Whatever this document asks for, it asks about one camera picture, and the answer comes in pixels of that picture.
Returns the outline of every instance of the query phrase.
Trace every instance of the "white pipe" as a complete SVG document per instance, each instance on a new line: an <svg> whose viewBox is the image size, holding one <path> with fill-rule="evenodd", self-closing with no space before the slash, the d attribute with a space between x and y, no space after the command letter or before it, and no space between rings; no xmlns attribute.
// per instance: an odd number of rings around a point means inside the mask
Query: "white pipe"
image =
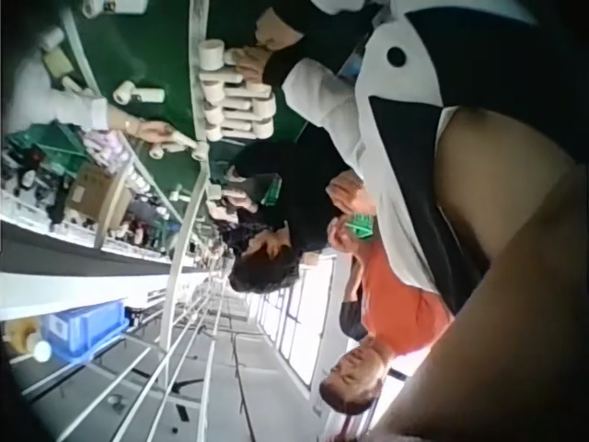
<svg viewBox="0 0 589 442"><path fill-rule="evenodd" d="M223 287L221 289L221 299L219 300L219 307L217 308L217 317L214 320L213 335L211 336L211 345L209 346L209 354L206 359L206 368L204 371L204 380L202 381L201 409L199 410L199 424L196 432L197 442L204 442L205 438L207 410L209 408L209 391L211 390L211 375L213 374L214 347L216 345L216 336L219 328L219 318L221 317L221 307L223 306L224 296L225 281L223 281Z"/></svg>
<svg viewBox="0 0 589 442"><path fill-rule="evenodd" d="M125 435L125 432L127 431L127 428L131 424L131 421L133 420L133 418L137 414L139 407L141 407L141 404L143 403L145 397L147 396L147 393L150 391L152 385L154 385L154 383L156 383L157 376L159 376L159 373L164 369L164 366L167 366L167 361L169 361L169 358L174 354L176 347L178 347L179 342L184 337L184 334L186 334L186 331L188 330L188 328L198 318L198 314L200 313L202 307L204 307L205 304L208 304L210 297L211 296L209 295L204 300L204 302L192 314L193 317L188 322L186 322L186 325L182 329L182 332L180 333L179 337L176 339L176 341L169 348L169 351L166 353L166 355L162 358L162 360L160 361L160 363L158 364L158 366L156 368L156 371L154 371L154 373L151 375L151 377L145 383L144 389L141 390L141 393L139 393L139 396L135 400L133 406L131 407L131 410L129 410L129 412L127 413L127 415L125 416L125 418L123 419L121 424L119 425L117 432L115 433L114 437L110 440L110 442L121 442L122 438Z"/></svg>

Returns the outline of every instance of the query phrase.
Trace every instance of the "blue crate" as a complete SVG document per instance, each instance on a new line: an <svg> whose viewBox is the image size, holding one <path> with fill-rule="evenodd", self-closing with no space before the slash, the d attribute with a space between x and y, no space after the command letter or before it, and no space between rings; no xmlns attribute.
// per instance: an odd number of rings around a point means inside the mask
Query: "blue crate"
<svg viewBox="0 0 589 442"><path fill-rule="evenodd" d="M113 301L45 315L41 329L55 355L79 364L91 360L103 344L123 333L128 326L122 301Z"/></svg>

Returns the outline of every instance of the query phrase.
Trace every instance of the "man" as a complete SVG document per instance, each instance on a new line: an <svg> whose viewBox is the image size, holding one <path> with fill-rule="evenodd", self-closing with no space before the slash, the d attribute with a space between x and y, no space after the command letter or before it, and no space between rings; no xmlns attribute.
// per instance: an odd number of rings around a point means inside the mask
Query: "man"
<svg viewBox="0 0 589 442"><path fill-rule="evenodd" d="M450 315L436 294L402 284L388 267L378 232L370 241L358 239L347 228L350 219L344 215L334 220L329 242L358 262L346 285L346 297L354 301L362 283L362 324L368 335L340 358L321 382L319 393L336 412L360 414L380 395L395 357L430 345L445 330Z"/></svg>
<svg viewBox="0 0 589 442"><path fill-rule="evenodd" d="M259 44L281 49L363 4L277 2L258 22ZM247 79L261 72L282 85L363 176L395 274L460 312L382 435L572 435L589 359L586 167L577 166L589 152L586 70L515 1L391 10L355 92L289 50L247 50L239 61Z"/></svg>

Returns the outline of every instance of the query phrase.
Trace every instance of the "person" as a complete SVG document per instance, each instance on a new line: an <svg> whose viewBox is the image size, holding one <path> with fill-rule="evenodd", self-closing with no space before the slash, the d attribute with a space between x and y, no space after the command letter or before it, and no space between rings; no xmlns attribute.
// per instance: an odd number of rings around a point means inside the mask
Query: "person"
<svg viewBox="0 0 589 442"><path fill-rule="evenodd" d="M58 121L96 131L120 130L149 143L172 141L174 128L165 122L144 122L111 106L104 97L90 97L52 88L39 51L24 58L3 113L3 133L27 130L32 124Z"/></svg>
<svg viewBox="0 0 589 442"><path fill-rule="evenodd" d="M395 357L432 344L451 320L442 299L404 285L391 272L378 235L364 241L349 231L352 218L343 215L329 226L329 243L357 260L346 285L354 301L362 283L362 324L368 334L360 345L340 358L319 385L324 402L338 413L360 414L380 396L383 379Z"/></svg>
<svg viewBox="0 0 589 442"><path fill-rule="evenodd" d="M301 256L327 246L327 226L341 211L324 190L347 167L325 131L318 131L313 140L313 145L258 141L234 159L228 171L230 180L262 174L276 174L282 180L273 206L256 204L242 192L225 192L233 205L269 227L236 256L229 276L234 290L270 293L293 285ZM311 152L314 160L308 161Z"/></svg>
<svg viewBox="0 0 589 442"><path fill-rule="evenodd" d="M391 2L355 92L268 51L363 4L274 2L266 50L238 64L330 132L377 198L392 270L459 312L366 440L572 436L589 359L586 69L512 0Z"/></svg>

